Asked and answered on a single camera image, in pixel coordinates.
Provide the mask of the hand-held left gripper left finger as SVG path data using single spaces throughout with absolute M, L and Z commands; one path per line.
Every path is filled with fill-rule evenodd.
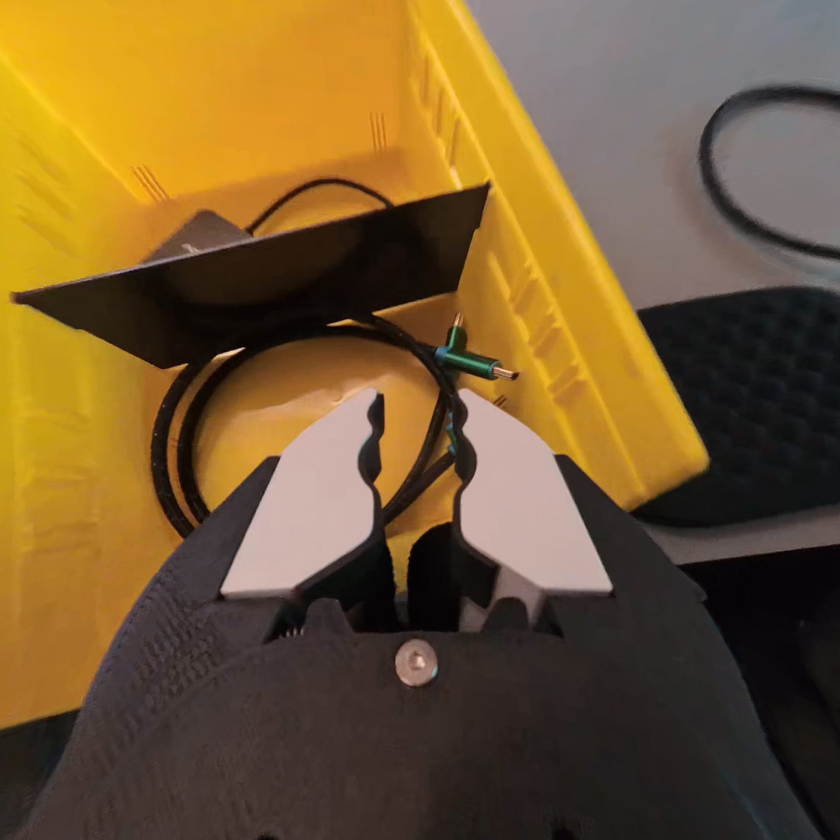
M 284 448 L 220 588 L 228 600 L 310 596 L 384 538 L 385 399 L 366 387 Z

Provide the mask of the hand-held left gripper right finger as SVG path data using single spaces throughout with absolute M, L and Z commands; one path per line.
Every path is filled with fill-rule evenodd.
M 458 392 L 453 536 L 462 596 L 488 616 L 517 599 L 541 617 L 555 596 L 606 597 L 614 585 L 554 452 L 483 396 Z

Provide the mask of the yellow plastic bin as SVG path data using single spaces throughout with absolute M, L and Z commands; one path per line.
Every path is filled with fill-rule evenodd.
M 633 510 L 709 455 L 465 2 L 2 2 L 2 729 L 72 711 L 180 542 L 157 369 L 11 301 L 489 183 L 457 291 L 377 313 L 520 373 L 460 381 Z

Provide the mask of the black divider card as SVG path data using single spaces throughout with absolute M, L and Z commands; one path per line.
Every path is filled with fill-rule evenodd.
M 341 321 L 457 291 L 490 184 L 33 290 L 11 301 L 157 369 L 225 353 L 250 330 Z

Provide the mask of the black mesh pad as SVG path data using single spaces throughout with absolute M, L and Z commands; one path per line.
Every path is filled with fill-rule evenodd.
M 838 505 L 836 291 L 746 290 L 637 315 L 710 463 L 636 518 L 718 528 Z

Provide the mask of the dark adapter hub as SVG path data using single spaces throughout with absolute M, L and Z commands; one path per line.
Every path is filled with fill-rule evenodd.
M 144 259 L 150 264 L 165 259 L 194 256 L 210 250 L 239 245 L 253 238 L 247 230 L 209 209 L 192 215 Z

